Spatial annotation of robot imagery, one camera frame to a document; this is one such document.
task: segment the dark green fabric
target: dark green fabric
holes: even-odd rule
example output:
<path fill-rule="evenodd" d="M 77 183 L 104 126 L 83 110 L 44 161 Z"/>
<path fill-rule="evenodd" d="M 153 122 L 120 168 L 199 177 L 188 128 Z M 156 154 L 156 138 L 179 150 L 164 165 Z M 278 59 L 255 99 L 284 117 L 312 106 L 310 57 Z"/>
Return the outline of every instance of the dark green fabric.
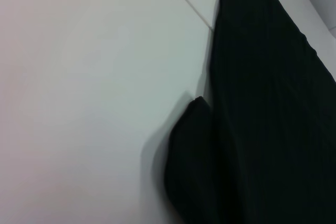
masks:
<path fill-rule="evenodd" d="M 220 0 L 212 112 L 170 137 L 167 195 L 186 224 L 336 223 L 336 84 L 278 0 Z"/>

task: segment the black cloth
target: black cloth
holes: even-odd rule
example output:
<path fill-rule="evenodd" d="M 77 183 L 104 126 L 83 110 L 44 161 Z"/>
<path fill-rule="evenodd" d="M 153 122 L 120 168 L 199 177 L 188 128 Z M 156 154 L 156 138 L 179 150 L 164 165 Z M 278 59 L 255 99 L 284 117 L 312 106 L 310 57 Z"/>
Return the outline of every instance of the black cloth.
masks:
<path fill-rule="evenodd" d="M 170 135 L 185 223 L 335 224 L 336 84 L 278 0 L 219 0 L 209 74 Z"/>

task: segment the black garment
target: black garment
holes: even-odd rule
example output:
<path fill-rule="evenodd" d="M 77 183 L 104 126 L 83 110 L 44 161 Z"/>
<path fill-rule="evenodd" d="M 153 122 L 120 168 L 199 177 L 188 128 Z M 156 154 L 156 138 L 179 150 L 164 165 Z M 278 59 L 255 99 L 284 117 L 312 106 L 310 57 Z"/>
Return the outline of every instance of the black garment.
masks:
<path fill-rule="evenodd" d="M 335 224 L 336 84 L 278 0 L 220 0 L 209 72 L 170 136 L 185 223 Z"/>

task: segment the black fabric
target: black fabric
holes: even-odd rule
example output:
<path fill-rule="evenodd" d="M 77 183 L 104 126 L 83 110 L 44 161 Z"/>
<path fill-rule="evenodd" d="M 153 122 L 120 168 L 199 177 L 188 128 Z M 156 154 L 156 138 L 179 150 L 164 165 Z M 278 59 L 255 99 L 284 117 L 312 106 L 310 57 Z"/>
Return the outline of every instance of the black fabric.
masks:
<path fill-rule="evenodd" d="M 278 0 L 219 1 L 209 73 L 170 136 L 185 223 L 336 223 L 336 84 Z"/>

